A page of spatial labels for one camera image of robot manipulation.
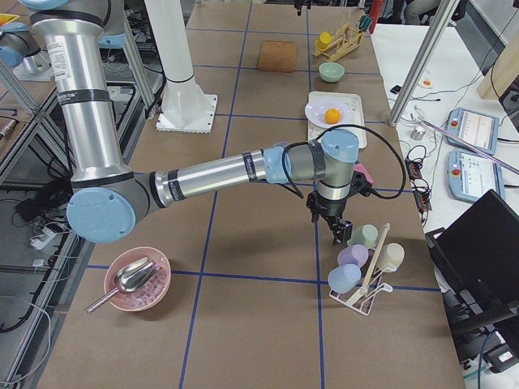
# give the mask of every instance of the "white table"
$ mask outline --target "white table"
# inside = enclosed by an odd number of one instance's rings
[[[373,45],[380,66],[380,72],[384,78],[384,86],[390,105],[392,105],[394,99],[396,99],[396,95],[392,94],[389,90],[394,85],[403,84],[426,33],[427,28],[422,26],[377,24],[372,37]],[[481,73],[479,72],[478,66],[465,47],[456,29],[449,27],[445,30],[423,75],[424,78],[428,78],[432,81],[433,88],[424,89],[416,87],[413,96],[420,97],[426,95],[428,92],[456,90],[470,83],[474,77],[480,75]],[[505,112],[499,101],[483,100],[478,96],[476,88],[481,80],[483,80],[483,77],[480,77],[473,85],[468,87],[466,95],[459,103],[458,101],[465,93],[466,88],[462,88],[460,91],[454,93],[438,93],[427,97],[428,99],[439,98],[441,101],[412,100],[407,105],[404,118],[410,118],[410,114],[414,113],[414,106],[424,111],[427,115],[427,120],[437,126],[442,126],[447,120],[449,113],[457,106],[503,118]],[[400,140],[407,142],[411,147],[422,144],[428,151],[432,150],[435,146],[433,140],[434,131],[427,129],[427,133],[423,139],[421,141],[415,141],[410,138],[413,129],[414,126],[405,125],[401,121],[397,126]],[[504,119],[500,127],[499,137],[519,139],[515,127],[508,118]],[[440,134],[436,134],[436,138],[438,145],[440,145]],[[408,148],[404,143],[401,144],[401,148],[405,156]],[[424,232],[429,232],[440,227],[447,228],[471,205],[470,203],[454,199],[448,188],[448,154],[454,150],[454,148],[455,147],[448,144],[444,139],[440,150],[438,150],[438,148],[434,150],[431,157],[426,158],[424,161],[422,175],[430,185],[433,185],[431,198],[432,211],[429,212]],[[421,155],[422,151],[417,150],[411,157]],[[495,156],[514,167],[519,167],[519,145],[499,142]],[[503,176],[505,184],[519,185],[519,177],[508,170],[503,169]],[[507,204],[515,212],[519,213],[519,190],[506,189],[505,196]],[[477,382],[475,375],[473,375],[472,378],[466,379],[465,384],[468,389],[476,388]],[[519,365],[515,365],[502,374],[482,374],[482,386],[486,389],[512,389],[515,388],[516,385],[519,386]]]

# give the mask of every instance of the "gray pants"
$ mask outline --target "gray pants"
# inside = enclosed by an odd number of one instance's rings
[[[440,5],[440,0],[405,0],[407,7],[404,10],[405,24],[420,25],[420,15]]]

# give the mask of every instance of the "green bowl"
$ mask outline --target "green bowl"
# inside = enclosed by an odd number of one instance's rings
[[[335,62],[325,62],[319,66],[319,76],[327,83],[336,83],[344,73],[344,67]]]

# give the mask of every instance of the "blue joint cap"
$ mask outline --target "blue joint cap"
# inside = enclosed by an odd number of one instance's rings
[[[22,22],[10,22],[8,24],[4,24],[3,26],[1,26],[0,29],[2,29],[2,31],[4,31],[4,32],[24,32],[24,31],[29,31],[29,27],[27,27]]]
[[[125,33],[118,35],[104,35],[97,42],[101,49],[122,49],[126,42]]]
[[[111,243],[135,227],[135,212],[119,193],[86,188],[74,193],[66,218],[75,233],[94,243]]]
[[[24,4],[27,8],[31,8],[33,10],[38,11],[47,11],[53,10],[54,8],[58,8],[60,6],[64,6],[70,0],[18,0],[22,4]]]
[[[24,61],[24,56],[11,47],[0,46],[0,59],[2,59],[8,67],[17,67]]]
[[[281,163],[281,155],[285,148],[283,146],[274,146],[263,151],[263,159],[265,162],[265,172],[267,182],[271,184],[286,184],[289,180],[283,171],[283,164]],[[290,174],[292,172],[292,165],[290,158],[285,156],[286,171]]]
[[[349,130],[337,129],[327,132],[321,139],[321,146],[333,159],[354,164],[358,159],[358,138]]]

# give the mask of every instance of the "orange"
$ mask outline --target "orange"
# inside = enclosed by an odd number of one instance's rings
[[[341,120],[341,113],[338,109],[330,108],[324,113],[324,121],[328,124],[336,124]]]

